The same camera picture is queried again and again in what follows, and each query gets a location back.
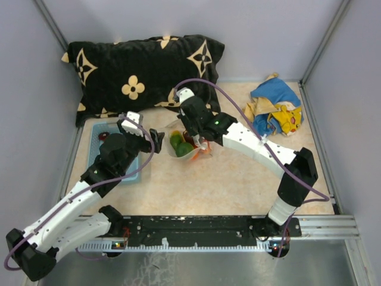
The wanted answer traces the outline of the dark purple toy fruit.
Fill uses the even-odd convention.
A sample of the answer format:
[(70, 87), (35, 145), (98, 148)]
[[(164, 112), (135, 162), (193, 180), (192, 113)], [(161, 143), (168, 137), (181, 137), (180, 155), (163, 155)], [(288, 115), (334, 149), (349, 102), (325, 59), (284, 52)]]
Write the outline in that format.
[(185, 130), (183, 132), (184, 140), (188, 143), (190, 143), (194, 148), (196, 148), (196, 144), (194, 143), (193, 137), (189, 135), (189, 133)]

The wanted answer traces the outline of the green toy lime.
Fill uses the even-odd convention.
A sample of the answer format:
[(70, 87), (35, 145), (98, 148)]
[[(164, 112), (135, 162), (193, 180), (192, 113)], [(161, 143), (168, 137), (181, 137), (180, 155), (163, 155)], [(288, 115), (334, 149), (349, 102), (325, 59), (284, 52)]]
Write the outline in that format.
[(194, 150), (194, 147), (188, 142), (182, 142), (175, 150), (177, 157), (183, 157)]

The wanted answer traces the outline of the clear polka dot zip bag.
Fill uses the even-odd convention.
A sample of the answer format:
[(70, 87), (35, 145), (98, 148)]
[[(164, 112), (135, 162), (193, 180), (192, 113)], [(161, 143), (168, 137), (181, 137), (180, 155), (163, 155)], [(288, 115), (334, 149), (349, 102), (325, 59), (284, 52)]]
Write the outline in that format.
[(175, 160), (195, 161), (212, 157), (210, 143), (200, 141), (201, 145), (196, 145), (180, 120), (159, 128), (159, 131), (164, 132), (163, 146), (166, 152)]

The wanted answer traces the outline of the light blue plastic basket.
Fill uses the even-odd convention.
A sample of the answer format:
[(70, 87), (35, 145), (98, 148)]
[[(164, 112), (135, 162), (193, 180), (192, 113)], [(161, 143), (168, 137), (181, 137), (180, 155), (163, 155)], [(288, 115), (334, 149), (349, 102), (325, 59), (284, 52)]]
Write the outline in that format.
[[(112, 134), (112, 133), (120, 133), (118, 126), (116, 123), (108, 123), (108, 122), (101, 122), (101, 123), (95, 123), (92, 126), (92, 130), (90, 133), (90, 143), (89, 143), (89, 152), (88, 152), (88, 162), (86, 169), (90, 167), (96, 157), (100, 154), (99, 148), (104, 143), (105, 139), (100, 138), (99, 136), (103, 133)], [(141, 173), (135, 173), (133, 176), (125, 178), (121, 181), (122, 185), (131, 185), (131, 184), (138, 184), (141, 182)]]

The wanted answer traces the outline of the small dark red toy fruit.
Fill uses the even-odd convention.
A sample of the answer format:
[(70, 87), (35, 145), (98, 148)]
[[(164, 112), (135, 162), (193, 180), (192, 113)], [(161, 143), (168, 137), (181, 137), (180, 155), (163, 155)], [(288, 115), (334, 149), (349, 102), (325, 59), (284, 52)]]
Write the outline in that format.
[(98, 135), (98, 139), (99, 139), (100, 141), (105, 141), (106, 138), (107, 138), (109, 135), (110, 135), (109, 132), (102, 132), (102, 133), (100, 133), (100, 134)]

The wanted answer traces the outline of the yellow green toy mango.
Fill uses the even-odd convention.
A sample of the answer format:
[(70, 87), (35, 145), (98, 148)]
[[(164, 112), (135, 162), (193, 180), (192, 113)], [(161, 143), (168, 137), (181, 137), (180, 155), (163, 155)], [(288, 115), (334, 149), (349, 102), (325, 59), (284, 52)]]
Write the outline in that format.
[(174, 133), (170, 136), (170, 145), (174, 150), (183, 142), (182, 135), (180, 133)]

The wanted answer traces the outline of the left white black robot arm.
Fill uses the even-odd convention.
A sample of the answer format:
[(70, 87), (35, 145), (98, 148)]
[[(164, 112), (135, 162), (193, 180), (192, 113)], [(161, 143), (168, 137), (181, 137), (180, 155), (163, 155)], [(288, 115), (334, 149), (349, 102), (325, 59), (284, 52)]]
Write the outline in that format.
[(120, 235), (123, 216), (110, 205), (75, 226), (71, 223), (126, 177), (139, 153), (160, 153), (163, 138), (164, 133), (155, 129), (150, 129), (148, 136), (125, 131), (108, 135), (94, 163), (64, 198), (35, 223), (7, 233), (9, 253), (4, 268), (23, 271), (31, 281), (38, 281), (83, 243), (102, 235)]

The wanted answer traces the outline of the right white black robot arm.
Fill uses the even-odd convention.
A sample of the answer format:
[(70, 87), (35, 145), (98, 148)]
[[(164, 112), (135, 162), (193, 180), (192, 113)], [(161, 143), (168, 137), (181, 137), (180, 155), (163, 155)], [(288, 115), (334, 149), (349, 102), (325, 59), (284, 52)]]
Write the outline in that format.
[(253, 158), (281, 178), (277, 198), (267, 213), (258, 234), (262, 237), (278, 236), (287, 228), (288, 217), (304, 202), (309, 188), (318, 179), (316, 164), (310, 150), (294, 151), (257, 137), (235, 117), (213, 114), (203, 100), (181, 93), (178, 118), (182, 121), (192, 143), (206, 148), (212, 141), (222, 147), (236, 150)]

